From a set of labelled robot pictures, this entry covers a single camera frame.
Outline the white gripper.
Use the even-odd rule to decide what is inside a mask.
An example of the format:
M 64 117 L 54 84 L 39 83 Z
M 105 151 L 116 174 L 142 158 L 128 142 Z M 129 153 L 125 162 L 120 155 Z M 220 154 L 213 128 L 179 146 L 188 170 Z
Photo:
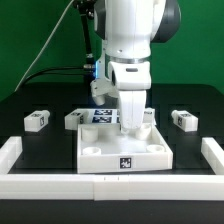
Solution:
M 151 88 L 150 63 L 110 62 L 108 76 L 118 93 L 121 133 L 127 135 L 143 122 L 147 90 Z

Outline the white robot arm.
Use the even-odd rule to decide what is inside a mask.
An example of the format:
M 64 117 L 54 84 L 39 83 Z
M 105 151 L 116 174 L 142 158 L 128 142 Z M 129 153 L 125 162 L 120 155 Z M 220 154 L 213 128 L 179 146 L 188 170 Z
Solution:
M 150 45 L 164 43 L 181 21 L 178 0 L 97 0 L 94 30 L 102 39 L 102 54 L 91 82 L 96 104 L 107 95 L 119 102 L 121 130 L 143 123 L 147 90 L 151 88 Z

